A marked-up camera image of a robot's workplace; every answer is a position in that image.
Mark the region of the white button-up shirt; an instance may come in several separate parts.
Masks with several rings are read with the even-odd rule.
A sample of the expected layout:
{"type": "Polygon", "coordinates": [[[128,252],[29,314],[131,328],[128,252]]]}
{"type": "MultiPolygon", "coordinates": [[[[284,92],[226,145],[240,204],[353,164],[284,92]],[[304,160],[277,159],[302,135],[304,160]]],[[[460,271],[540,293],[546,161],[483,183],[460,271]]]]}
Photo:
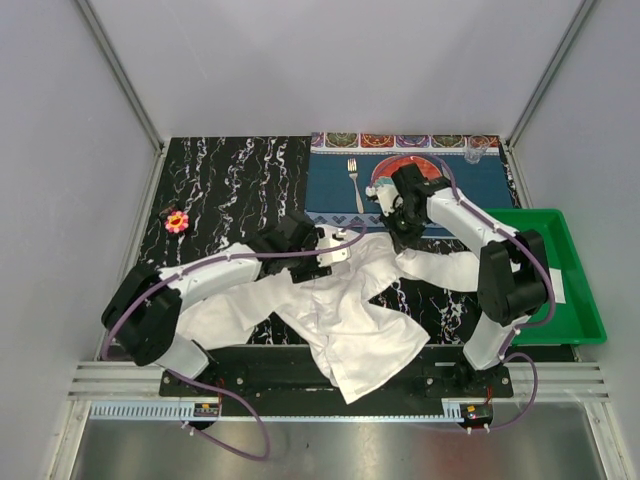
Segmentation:
{"type": "Polygon", "coordinates": [[[296,284],[283,271],[234,286],[187,309],[177,332],[206,349],[244,344],[275,313],[309,344],[320,372],[351,404],[399,373],[430,338],[411,317],[371,298],[402,277],[474,292],[478,270],[471,252],[397,254],[388,235],[368,234],[331,275],[296,284]]]}

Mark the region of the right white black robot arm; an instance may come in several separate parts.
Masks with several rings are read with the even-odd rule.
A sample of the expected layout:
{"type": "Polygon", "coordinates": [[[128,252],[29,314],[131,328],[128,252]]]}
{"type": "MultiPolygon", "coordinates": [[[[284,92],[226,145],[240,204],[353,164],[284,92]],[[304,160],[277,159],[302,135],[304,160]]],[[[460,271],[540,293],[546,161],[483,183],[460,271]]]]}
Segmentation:
{"type": "Polygon", "coordinates": [[[467,199],[452,174],[429,180],[414,163],[398,168],[389,181],[373,185],[367,196],[380,205],[380,220],[394,250],[410,265],[417,264],[409,254],[429,224],[452,233],[478,259],[481,316],[451,377],[463,395],[480,394],[531,316],[544,304],[550,305],[549,316],[555,312],[541,234],[498,221],[467,199]]]}

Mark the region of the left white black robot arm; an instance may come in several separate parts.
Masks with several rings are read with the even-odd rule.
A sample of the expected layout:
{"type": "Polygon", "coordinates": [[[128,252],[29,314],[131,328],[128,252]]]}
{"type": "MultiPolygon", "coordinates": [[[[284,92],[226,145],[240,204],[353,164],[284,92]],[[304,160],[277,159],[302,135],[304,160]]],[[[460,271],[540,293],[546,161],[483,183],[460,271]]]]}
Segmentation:
{"type": "Polygon", "coordinates": [[[329,250],[343,239],[305,215],[291,214],[209,257],[163,269],[138,265],[102,314],[108,331],[102,356],[117,341],[136,365],[172,370],[190,393],[206,395],[216,372],[204,348],[177,332],[181,315],[213,295],[280,272],[296,283],[328,275],[329,250]]]}

